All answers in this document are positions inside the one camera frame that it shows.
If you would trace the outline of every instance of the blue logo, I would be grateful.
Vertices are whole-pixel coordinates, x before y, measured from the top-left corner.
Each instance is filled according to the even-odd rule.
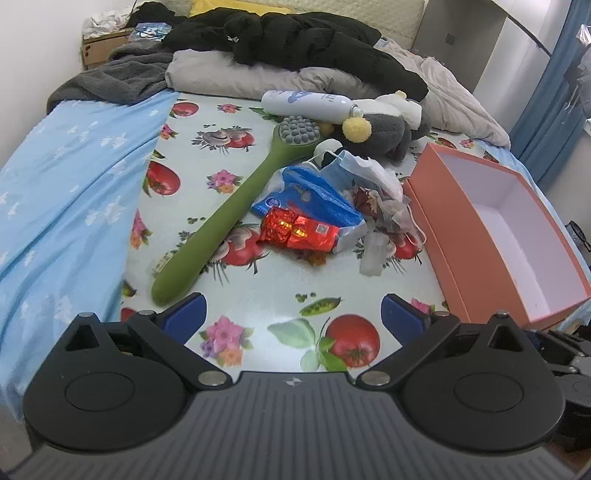
[[[306,95],[310,95],[310,92],[294,92],[287,99],[287,103],[294,103]]]
[[[267,205],[269,208],[271,208],[271,207],[279,207],[281,205],[281,203],[275,197],[269,197],[267,200],[265,200],[265,205]]]

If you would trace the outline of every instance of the red package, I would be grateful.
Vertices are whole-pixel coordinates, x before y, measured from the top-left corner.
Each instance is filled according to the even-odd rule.
[[[318,222],[288,209],[273,207],[261,223],[261,241],[297,250],[330,252],[339,227]]]

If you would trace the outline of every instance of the curtain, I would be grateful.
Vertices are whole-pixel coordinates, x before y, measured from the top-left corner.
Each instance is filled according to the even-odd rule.
[[[572,61],[583,52],[583,45],[576,37],[582,24],[591,24],[591,1],[572,0],[548,66],[509,135],[511,152],[527,167],[542,190],[552,185],[584,127],[580,105],[570,113],[564,109],[570,92],[563,77]]]

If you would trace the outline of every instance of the vegetable print tablecloth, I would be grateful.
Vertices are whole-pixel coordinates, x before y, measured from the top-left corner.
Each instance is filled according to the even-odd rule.
[[[265,158],[275,126],[259,102],[181,94],[143,184],[122,318],[162,311],[150,298],[154,274]],[[400,181],[427,142],[488,155],[465,135],[432,131],[394,168]],[[397,248],[382,275],[365,277],[361,241],[337,255],[303,255],[258,244],[259,224],[246,215],[192,289],[205,296],[207,309],[186,345],[234,379],[243,370],[347,370],[356,377],[400,347],[380,317],[385,295],[395,293],[424,312],[446,308],[426,252],[409,242],[392,239]],[[199,325],[203,318],[191,321]]]

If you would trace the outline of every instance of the metal screw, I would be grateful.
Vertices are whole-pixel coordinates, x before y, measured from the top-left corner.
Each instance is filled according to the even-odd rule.
[[[226,383],[228,379],[224,372],[217,370],[207,370],[206,372],[199,374],[197,380],[208,387],[217,387],[218,385],[223,385]]]
[[[383,385],[387,385],[390,383],[390,375],[386,372],[382,372],[380,370],[370,370],[369,372],[365,372],[361,375],[361,380],[366,385],[371,385],[372,387],[381,387]]]

